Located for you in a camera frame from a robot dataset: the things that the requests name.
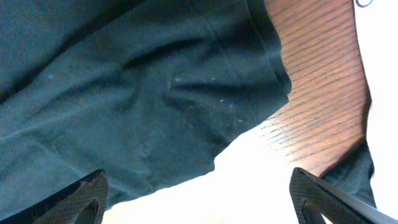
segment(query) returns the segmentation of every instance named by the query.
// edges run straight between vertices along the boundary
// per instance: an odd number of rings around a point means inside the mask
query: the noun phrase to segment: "wood grain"
[[[368,88],[352,0],[266,0],[292,80],[290,102],[262,123],[264,145],[316,175],[364,136]]]

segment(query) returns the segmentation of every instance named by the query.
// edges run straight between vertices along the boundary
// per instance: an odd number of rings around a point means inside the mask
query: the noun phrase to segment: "wooden surface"
[[[264,145],[316,175],[364,136],[367,84],[352,0],[266,0],[292,80],[290,102],[266,120]]]

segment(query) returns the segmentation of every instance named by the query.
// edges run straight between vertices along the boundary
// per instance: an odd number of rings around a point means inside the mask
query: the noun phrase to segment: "wooden table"
[[[292,80],[290,102],[262,123],[264,145],[316,175],[364,136],[369,92],[353,0],[266,0]]]

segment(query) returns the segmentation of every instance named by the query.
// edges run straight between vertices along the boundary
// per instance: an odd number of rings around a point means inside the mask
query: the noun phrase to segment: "folded fabric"
[[[206,174],[288,101],[262,0],[1,8],[0,219],[96,169],[109,206]]]

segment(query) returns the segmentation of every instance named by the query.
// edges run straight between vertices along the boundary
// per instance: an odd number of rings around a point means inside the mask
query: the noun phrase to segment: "brown wooden tabletop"
[[[263,122],[264,145],[316,175],[364,136],[368,88],[352,0],[266,0],[292,80],[289,103]]]

